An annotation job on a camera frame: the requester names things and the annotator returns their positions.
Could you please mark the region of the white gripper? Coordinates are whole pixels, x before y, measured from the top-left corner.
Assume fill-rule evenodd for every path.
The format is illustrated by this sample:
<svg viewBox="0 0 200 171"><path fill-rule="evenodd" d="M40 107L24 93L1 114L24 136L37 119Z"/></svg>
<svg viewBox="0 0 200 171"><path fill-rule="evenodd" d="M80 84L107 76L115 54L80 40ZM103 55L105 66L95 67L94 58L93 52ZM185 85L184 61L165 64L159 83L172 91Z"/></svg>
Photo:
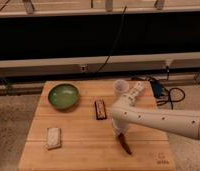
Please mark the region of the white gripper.
<svg viewBox="0 0 200 171"><path fill-rule="evenodd" d="M124 121L113 119L112 125L113 125L115 135L118 136L119 139L124 139L125 138L124 134L129 129L129 124Z"/></svg>

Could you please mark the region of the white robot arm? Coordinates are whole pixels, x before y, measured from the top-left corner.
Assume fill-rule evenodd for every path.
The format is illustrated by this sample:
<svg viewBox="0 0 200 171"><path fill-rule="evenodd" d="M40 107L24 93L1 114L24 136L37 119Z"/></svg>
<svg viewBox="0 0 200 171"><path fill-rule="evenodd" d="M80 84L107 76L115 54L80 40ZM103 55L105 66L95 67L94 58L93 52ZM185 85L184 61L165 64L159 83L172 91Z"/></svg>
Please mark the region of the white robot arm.
<svg viewBox="0 0 200 171"><path fill-rule="evenodd" d="M110 114L117 134L125 133L129 124L138 124L200 140L200 111L138 108L122 95L111 106Z"/></svg>

